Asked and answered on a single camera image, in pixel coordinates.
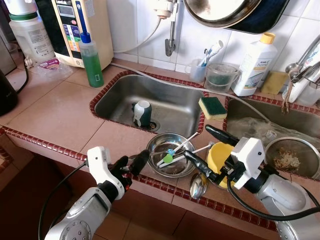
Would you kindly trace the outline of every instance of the metal bowl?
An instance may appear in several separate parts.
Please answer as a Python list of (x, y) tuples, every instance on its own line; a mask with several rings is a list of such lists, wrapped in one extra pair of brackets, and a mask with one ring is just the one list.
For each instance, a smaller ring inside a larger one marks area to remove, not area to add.
[(295, 153), (300, 161), (297, 169), (286, 170), (287, 172), (299, 174), (303, 177), (319, 179), (320, 153), (311, 143), (298, 137), (280, 137), (275, 139), (265, 148), (264, 162), (275, 167), (274, 158), (280, 156), (280, 149)]
[[(187, 140), (184, 136), (181, 136), (176, 133), (166, 132), (161, 133), (155, 136), (150, 140), (146, 149), (150, 153), (157, 153), (162, 151), (167, 151), (168, 149), (175, 149), (177, 146), (182, 144)], [(189, 151), (194, 151), (194, 146), (187, 142), (184, 144), (184, 147)], [(150, 167), (155, 170), (157, 173), (169, 177), (169, 178), (180, 178), (184, 177), (195, 169), (195, 166), (186, 159), (181, 159), (172, 164), (169, 164), (165, 167), (159, 168), (157, 163), (166, 156), (167, 153), (162, 153), (154, 156), (150, 156), (148, 159), (148, 164)]]
[(245, 19), (261, 0), (242, 0), (219, 4), (210, 0), (183, 0), (191, 16), (199, 23), (213, 28), (227, 28)]

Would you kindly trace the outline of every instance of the green dish soap bottle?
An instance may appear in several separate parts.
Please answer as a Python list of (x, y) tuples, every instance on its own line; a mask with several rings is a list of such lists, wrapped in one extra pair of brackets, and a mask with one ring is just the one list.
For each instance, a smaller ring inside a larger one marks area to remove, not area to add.
[(93, 88), (99, 88), (104, 85), (104, 79), (102, 77), (96, 42), (91, 40), (90, 34), (87, 31), (83, 31), (80, 37), (80, 53), (89, 84)]

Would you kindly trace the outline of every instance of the black kettle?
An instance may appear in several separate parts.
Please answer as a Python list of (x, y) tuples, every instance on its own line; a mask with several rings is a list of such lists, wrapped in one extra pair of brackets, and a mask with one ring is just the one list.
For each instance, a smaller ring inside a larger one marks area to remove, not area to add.
[(18, 95), (0, 70), (0, 116), (10, 112), (18, 103)]

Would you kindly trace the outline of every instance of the sink drain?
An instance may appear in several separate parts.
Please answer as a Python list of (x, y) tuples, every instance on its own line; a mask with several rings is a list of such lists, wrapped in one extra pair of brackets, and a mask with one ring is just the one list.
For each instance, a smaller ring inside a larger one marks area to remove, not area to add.
[(147, 129), (150, 132), (155, 132), (160, 128), (160, 123), (154, 119), (150, 120), (149, 126), (144, 127), (144, 129)]

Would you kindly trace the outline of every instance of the stainless steel sink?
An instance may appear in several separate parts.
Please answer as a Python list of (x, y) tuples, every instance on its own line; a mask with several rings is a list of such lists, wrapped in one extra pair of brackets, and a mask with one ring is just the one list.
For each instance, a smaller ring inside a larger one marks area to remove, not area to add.
[(121, 77), (95, 106), (96, 114), (104, 119), (136, 126), (132, 103), (150, 102), (152, 123), (147, 131), (177, 133), (185, 137), (198, 130), (201, 109), (198, 101), (204, 94), (157, 82), (140, 75)]
[[(290, 109), (288, 114), (283, 115), (281, 113), (281, 107), (278, 105), (251, 99), (243, 100), (259, 110), (270, 119), (271, 122), (287, 129), (294, 129), (303, 134), (320, 139), (320, 116), (294, 109)], [(228, 122), (246, 117), (262, 119), (257, 113), (241, 102), (233, 99), (230, 100), (227, 114), (227, 130), (232, 132), (232, 129), (228, 129)]]

